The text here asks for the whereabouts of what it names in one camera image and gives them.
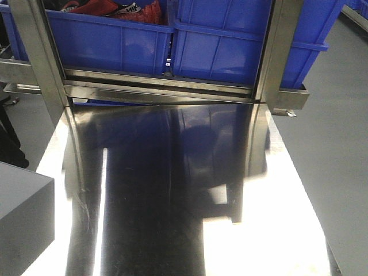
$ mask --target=reflective metal surface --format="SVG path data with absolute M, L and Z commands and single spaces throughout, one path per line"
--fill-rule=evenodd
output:
M 279 102 L 278 91 L 303 3 L 304 0 L 273 1 L 254 95 L 256 100 L 267 102 L 271 112 L 274 108 L 290 109 Z
M 282 109 L 301 110 L 309 97 L 309 92 L 303 89 L 280 89 L 277 94 L 277 106 Z
M 189 79 L 189 78 L 181 78 L 181 77 L 169 77 L 169 76 L 155 76 L 155 75 L 144 75 L 144 74 L 133 74 L 122 72 L 114 72 L 114 71 L 90 71 L 88 69 L 79 70 L 79 69 L 65 69 L 65 74 L 67 79 L 69 80 L 78 80 L 81 78 L 85 78 L 87 80 L 103 80 L 103 81 L 114 81 L 125 83 L 135 83 L 136 85 L 145 84 L 151 85 L 154 87 L 158 86 L 172 86 L 172 87 L 185 87 L 188 89 L 197 89 L 197 90 L 210 90 L 210 91 L 219 91 L 226 93 L 238 93 L 238 94 L 251 94 L 252 88 L 236 85 L 234 83 L 223 83 L 223 82 L 214 82 L 209 80 L 200 80 L 200 79 Z
M 4 92 L 38 94 L 38 95 L 42 94 L 40 87 L 38 85 L 16 85 L 14 83 L 8 83 L 4 87 Z
M 69 108 L 37 172 L 55 241 L 24 275 L 333 275 L 266 105 Z
M 3 83 L 24 83 L 26 85 L 37 84 L 32 66 L 26 62 L 11 59 L 0 59 L 0 72 L 0 81 Z
M 76 98 L 96 98 L 96 99 L 106 99 L 106 98 L 116 98 L 116 99 L 126 99 L 135 97 L 136 95 L 162 98 L 165 97 L 166 101 L 172 101 L 171 98 L 182 98 L 187 101 L 223 101 L 223 102 L 250 102 L 250 98 L 244 97 L 244 95 L 231 95 L 231 94 L 221 94 L 216 92 L 208 92 L 201 90 L 191 91 L 186 88 L 180 87 L 158 87 L 158 88 L 145 88 L 137 86 L 123 86 L 123 85 L 110 85 L 105 83 L 94 83 L 94 82 L 81 82 L 76 80 L 65 80 L 65 91 L 68 96 Z
M 56 126 L 64 107 L 68 106 L 68 100 L 62 82 L 64 71 L 43 2 L 8 0 L 8 3 L 37 83 L 41 87 L 48 113 Z

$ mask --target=metal bracket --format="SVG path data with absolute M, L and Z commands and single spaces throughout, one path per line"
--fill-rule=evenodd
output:
M 275 108 L 301 109 L 308 97 L 303 93 L 279 92 L 303 3 L 304 0 L 273 1 L 253 96 L 256 101 L 267 103 L 271 112 Z

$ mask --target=metal bar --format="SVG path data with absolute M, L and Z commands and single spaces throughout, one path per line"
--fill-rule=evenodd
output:
M 12 56 L 13 56 L 13 53 L 12 53 L 12 50 L 10 49 L 10 45 L 8 45 L 0 53 L 0 59 L 11 59 Z
M 153 75 L 143 75 L 143 74 L 132 74 L 114 71 L 90 71 L 88 69 L 78 70 L 78 69 L 65 69 L 65 74 L 67 79 L 76 80 L 81 78 L 101 80 L 101 81 L 114 81 L 114 82 L 129 82 L 136 85 L 158 85 L 158 86 L 174 86 L 183 87 L 190 89 L 201 89 L 201 90 L 212 90 L 226 93 L 239 93 L 250 95 L 252 93 L 252 88 L 241 85 L 234 85 L 233 83 L 224 82 L 214 82 L 209 80 L 199 80 L 199 79 L 188 79 L 180 77 L 159 77 Z
M 32 66 L 28 62 L 0 59 L 0 82 L 37 85 Z
M 353 20 L 356 24 L 358 24 L 363 30 L 368 32 L 368 20 L 362 17 L 359 13 L 357 13 L 352 8 L 344 5 L 343 14 L 345 14 L 348 18 Z
M 194 103 L 250 103 L 252 99 L 207 94 L 200 91 L 178 91 L 161 87 L 159 89 L 135 86 L 107 85 L 104 83 L 87 83 L 78 81 L 65 81 L 65 90 L 68 96 L 88 99 L 107 99 L 113 101 L 139 101 L 146 104 L 194 104 Z
M 53 124 L 68 106 L 63 68 L 42 0 L 9 0 L 11 13 L 24 43 Z
M 17 85 L 15 83 L 8 83 L 4 92 L 42 95 L 38 85 Z
M 256 101 L 277 105 L 278 91 L 304 0 L 274 0 L 254 90 Z

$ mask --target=metal rail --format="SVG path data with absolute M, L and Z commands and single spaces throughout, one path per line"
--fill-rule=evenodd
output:
M 0 68 L 6 64 L 0 59 Z M 35 85 L 36 79 L 27 76 L 25 84 L 17 70 L 32 68 L 27 63 L 17 62 L 12 75 L 1 75 L 0 81 L 8 84 L 4 91 L 16 93 L 41 94 Z M 198 80 L 186 81 L 176 78 L 157 78 L 144 75 L 128 75 L 102 73 L 83 70 L 65 69 L 66 80 L 63 81 L 68 97 L 104 99 L 114 101 L 140 102 L 146 104 L 208 104 L 211 102 L 252 103 L 252 88 L 232 86 L 229 83 L 201 83 Z M 302 109 L 308 91 L 302 89 L 281 89 L 278 92 L 279 102 L 285 109 Z
M 343 14 L 345 14 L 348 18 L 353 20 L 356 24 L 358 24 L 363 30 L 368 32 L 368 20 L 362 17 L 359 13 L 357 13 L 352 8 L 345 5 L 343 7 Z

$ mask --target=metal post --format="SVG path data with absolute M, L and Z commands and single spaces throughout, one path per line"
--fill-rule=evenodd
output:
M 273 0 L 254 99 L 266 102 L 271 112 L 282 108 L 279 88 L 304 0 Z
M 63 67 L 42 0 L 8 2 L 47 110 L 56 126 L 68 100 L 63 86 Z
M 266 116 L 267 105 L 255 104 L 250 118 L 247 133 L 246 171 L 245 177 L 253 177 L 264 173 L 266 164 L 266 148 L 269 146 L 269 122 Z

